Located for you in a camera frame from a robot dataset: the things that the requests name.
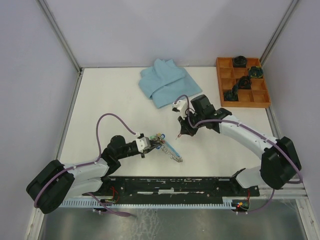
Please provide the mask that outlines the metal key organizer plate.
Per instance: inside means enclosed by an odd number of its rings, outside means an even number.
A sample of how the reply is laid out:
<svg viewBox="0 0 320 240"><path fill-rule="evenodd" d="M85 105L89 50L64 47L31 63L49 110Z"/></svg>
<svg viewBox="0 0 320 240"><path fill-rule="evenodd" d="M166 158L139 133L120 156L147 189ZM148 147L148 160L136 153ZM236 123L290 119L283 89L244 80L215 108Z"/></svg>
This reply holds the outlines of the metal key organizer plate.
<svg viewBox="0 0 320 240"><path fill-rule="evenodd" d="M171 160L174 160L177 163L182 163L183 158L181 155L169 144L165 138L166 136L164 133L156 133L150 137L150 140L158 143L158 146L156 147L157 150L164 152Z"/></svg>

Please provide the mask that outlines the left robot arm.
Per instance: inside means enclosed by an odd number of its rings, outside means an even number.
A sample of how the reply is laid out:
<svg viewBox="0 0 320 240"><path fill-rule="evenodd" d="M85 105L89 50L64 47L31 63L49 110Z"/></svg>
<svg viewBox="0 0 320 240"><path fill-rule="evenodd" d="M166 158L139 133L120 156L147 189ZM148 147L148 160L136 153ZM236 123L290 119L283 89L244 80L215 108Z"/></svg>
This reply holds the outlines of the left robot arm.
<svg viewBox="0 0 320 240"><path fill-rule="evenodd" d="M62 164L57 159L50 161L27 185L26 192L43 214L53 212L63 201L82 194L106 195L111 183L105 178L120 168L121 159L136 155L144 158L162 144L161 139L143 134L132 142L115 135L97 160L78 164Z"/></svg>

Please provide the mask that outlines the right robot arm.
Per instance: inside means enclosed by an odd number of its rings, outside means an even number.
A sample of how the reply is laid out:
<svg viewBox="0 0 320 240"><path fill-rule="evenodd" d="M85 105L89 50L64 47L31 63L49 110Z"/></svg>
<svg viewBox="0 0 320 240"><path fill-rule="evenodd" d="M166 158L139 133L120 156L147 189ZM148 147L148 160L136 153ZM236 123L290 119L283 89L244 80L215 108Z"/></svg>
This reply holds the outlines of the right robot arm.
<svg viewBox="0 0 320 240"><path fill-rule="evenodd" d="M207 128L237 141L259 159L260 165L238 170L229 183L231 193L242 195L248 188L266 184L274 190L285 184L303 181L302 166L295 145L288 137L267 136L242 123L229 110L216 109L206 95L192 100L184 94L172 104L179 113L180 134L194 136L198 129Z"/></svg>

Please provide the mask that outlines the light blue cloth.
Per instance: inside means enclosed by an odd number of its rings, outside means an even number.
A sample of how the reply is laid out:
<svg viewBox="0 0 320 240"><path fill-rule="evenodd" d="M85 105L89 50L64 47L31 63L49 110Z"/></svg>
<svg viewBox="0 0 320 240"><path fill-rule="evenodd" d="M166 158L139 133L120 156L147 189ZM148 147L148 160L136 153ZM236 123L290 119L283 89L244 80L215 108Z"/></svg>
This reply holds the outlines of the light blue cloth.
<svg viewBox="0 0 320 240"><path fill-rule="evenodd" d="M156 59L140 76L139 88L158 109L172 104L181 95L190 97L203 91L186 69L176 66L172 59Z"/></svg>

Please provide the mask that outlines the wooden compartment tray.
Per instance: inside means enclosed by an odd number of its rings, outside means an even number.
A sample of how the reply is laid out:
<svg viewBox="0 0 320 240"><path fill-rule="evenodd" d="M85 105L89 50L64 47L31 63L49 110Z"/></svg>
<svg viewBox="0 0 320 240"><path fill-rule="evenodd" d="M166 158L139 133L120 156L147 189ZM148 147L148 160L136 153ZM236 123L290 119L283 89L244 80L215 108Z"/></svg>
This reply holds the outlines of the wooden compartment tray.
<svg viewBox="0 0 320 240"><path fill-rule="evenodd" d="M258 58L218 57L216 70L222 107L266 109L271 105Z"/></svg>

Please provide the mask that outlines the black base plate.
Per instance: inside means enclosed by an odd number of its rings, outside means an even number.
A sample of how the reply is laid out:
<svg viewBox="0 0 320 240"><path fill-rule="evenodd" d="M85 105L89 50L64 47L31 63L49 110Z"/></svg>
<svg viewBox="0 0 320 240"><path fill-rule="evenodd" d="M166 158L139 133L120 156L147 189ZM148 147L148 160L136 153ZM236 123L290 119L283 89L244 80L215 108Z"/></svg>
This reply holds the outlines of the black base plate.
<svg viewBox="0 0 320 240"><path fill-rule="evenodd" d="M229 177L110 176L94 196L115 197L117 204L221 204L223 197L260 196L257 185L243 188Z"/></svg>

